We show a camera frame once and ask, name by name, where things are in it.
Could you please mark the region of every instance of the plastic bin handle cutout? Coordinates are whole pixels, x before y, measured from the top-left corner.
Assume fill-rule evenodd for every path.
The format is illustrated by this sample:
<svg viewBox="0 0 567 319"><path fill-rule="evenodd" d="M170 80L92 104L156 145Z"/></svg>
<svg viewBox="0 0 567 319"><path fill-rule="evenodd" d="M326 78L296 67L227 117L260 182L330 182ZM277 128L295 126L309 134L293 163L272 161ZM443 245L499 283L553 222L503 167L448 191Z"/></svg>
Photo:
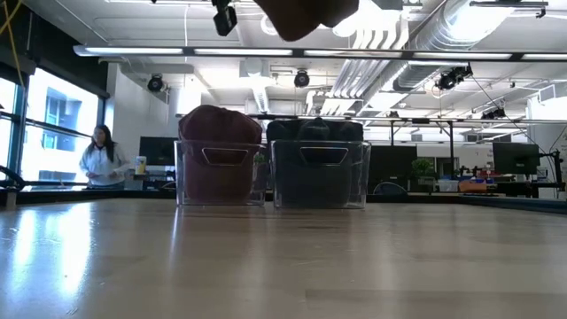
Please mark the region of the plastic bin handle cutout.
<svg viewBox="0 0 567 319"><path fill-rule="evenodd" d="M299 152L306 164L338 166L345 160L348 149L337 147L301 147Z"/></svg>
<svg viewBox="0 0 567 319"><path fill-rule="evenodd" d="M239 167L244 163L247 150L206 147L202 150L203 156L209 165Z"/></svg>

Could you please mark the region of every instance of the yellow cable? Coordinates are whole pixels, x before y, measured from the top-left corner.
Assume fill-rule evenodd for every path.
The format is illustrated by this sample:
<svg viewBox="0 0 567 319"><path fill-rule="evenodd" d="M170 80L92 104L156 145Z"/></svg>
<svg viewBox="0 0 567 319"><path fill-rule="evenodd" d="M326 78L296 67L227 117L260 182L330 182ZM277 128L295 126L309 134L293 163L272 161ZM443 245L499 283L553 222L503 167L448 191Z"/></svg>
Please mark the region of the yellow cable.
<svg viewBox="0 0 567 319"><path fill-rule="evenodd" d="M6 8L6 11L8 10L7 5L8 4L4 1L4 8ZM0 27L0 35L2 35L2 33L5 31L6 27L8 27L10 25L10 21L12 21L12 19L14 18L16 13L18 12L18 9L19 9L20 6L21 6L21 0L18 0L18 3L16 4L16 7L14 8L14 11L12 12L12 14L10 14L10 17L6 16L6 22L2 25L2 27Z"/></svg>
<svg viewBox="0 0 567 319"><path fill-rule="evenodd" d="M19 84L23 89L26 89L26 84L24 83L24 78L21 76L21 68L19 67L18 52L16 52L16 43L14 42L14 34L12 32L12 25L10 24L10 15L8 14L8 5L4 2L4 13L6 14L6 24L8 25L8 35L10 35L10 44L12 45L12 54L14 60L16 61L16 69L18 70Z"/></svg>

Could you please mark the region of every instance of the table surface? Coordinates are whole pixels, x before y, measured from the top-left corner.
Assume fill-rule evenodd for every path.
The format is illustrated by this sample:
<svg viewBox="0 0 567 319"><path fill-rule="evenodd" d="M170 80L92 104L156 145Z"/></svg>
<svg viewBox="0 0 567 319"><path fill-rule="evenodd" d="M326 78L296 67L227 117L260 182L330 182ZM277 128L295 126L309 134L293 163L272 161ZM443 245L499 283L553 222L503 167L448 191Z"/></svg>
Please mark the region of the table surface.
<svg viewBox="0 0 567 319"><path fill-rule="evenodd" d="M564 318L567 219L110 199L0 212L0 318Z"/></svg>

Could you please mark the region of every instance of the computer monitor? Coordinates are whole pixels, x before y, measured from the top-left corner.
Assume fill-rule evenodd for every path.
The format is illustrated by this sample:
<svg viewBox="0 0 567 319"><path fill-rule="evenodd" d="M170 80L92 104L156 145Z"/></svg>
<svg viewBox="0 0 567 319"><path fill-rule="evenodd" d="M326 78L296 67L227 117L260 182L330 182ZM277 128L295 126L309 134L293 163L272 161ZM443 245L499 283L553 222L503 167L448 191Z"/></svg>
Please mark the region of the computer monitor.
<svg viewBox="0 0 567 319"><path fill-rule="evenodd" d="M372 146L369 165L369 190L381 182L397 183L408 187L411 163L417 160L415 146Z"/></svg>
<svg viewBox="0 0 567 319"><path fill-rule="evenodd" d="M540 150L536 144L493 143L494 170L501 174L538 174Z"/></svg>
<svg viewBox="0 0 567 319"><path fill-rule="evenodd" d="M140 156L146 157L147 165L174 166L174 137L140 137Z"/></svg>

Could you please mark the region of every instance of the potted plant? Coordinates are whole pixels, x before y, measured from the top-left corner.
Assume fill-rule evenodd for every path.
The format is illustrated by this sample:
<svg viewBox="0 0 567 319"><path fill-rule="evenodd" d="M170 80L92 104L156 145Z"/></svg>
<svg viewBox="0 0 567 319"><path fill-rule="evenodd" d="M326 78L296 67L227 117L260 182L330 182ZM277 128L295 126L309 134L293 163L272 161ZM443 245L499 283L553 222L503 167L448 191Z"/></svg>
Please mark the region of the potted plant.
<svg viewBox="0 0 567 319"><path fill-rule="evenodd" d="M411 162L412 191L432 192L435 186L436 173L429 159L416 159Z"/></svg>

